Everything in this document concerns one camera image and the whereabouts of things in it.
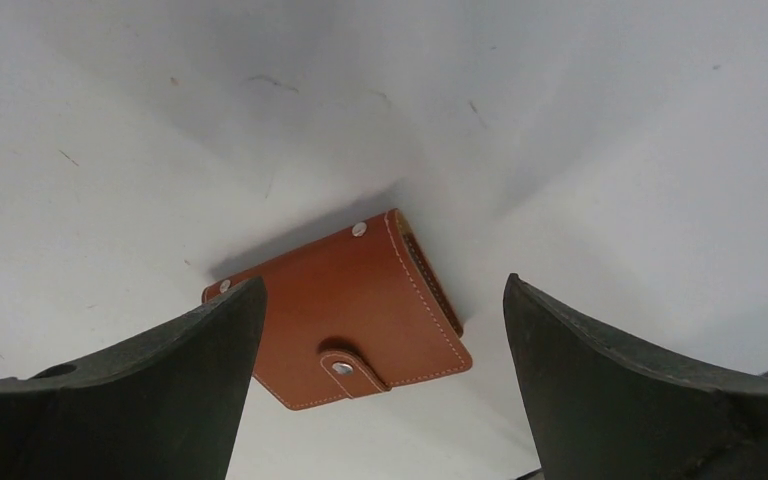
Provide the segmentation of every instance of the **silver rivet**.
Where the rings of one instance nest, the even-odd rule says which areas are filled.
[[[352,235],[356,237],[362,237],[364,233],[366,233],[365,222],[356,223],[355,226],[352,227]]]
[[[331,370],[337,372],[337,375],[351,375],[355,371],[351,365],[346,362],[334,362],[331,364]]]

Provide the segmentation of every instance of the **scratch mark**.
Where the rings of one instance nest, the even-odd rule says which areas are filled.
[[[78,165],[78,162],[72,160],[72,157],[70,157],[69,155],[66,155],[66,152],[64,152],[63,150],[58,150],[58,152],[60,152],[60,155],[63,155],[64,157],[68,158],[73,165],[75,165],[76,167],[80,167],[80,165]]]
[[[472,100],[469,101],[469,108],[472,109],[472,113],[475,114],[476,117],[478,117],[478,123],[481,124],[483,128],[487,128],[487,122],[484,121],[483,118],[481,118],[481,114],[478,113],[478,108],[476,108],[475,103],[472,102]]]
[[[272,176],[269,177],[269,186],[266,187],[266,195],[263,196],[264,200],[269,198],[269,194],[272,193],[272,184],[273,183],[275,183],[275,172],[272,172]]]
[[[278,81],[275,79],[275,77],[270,77],[269,75],[255,75],[253,77],[249,77],[246,79],[247,82],[266,82],[271,84],[274,87],[283,88],[284,90],[288,90],[294,93],[299,93],[299,89],[290,85],[285,84],[284,82]]]
[[[390,97],[388,97],[386,93],[378,90],[370,90],[369,93],[381,97],[381,100],[384,100],[384,104],[387,105],[388,110],[393,108],[393,102],[390,101]]]

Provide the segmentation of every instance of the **leather tab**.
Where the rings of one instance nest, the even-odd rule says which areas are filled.
[[[340,364],[351,367],[350,373],[342,373]],[[345,350],[325,350],[319,354],[319,364],[325,372],[337,383],[347,398],[358,398],[390,391],[388,387],[372,368],[354,355]]]

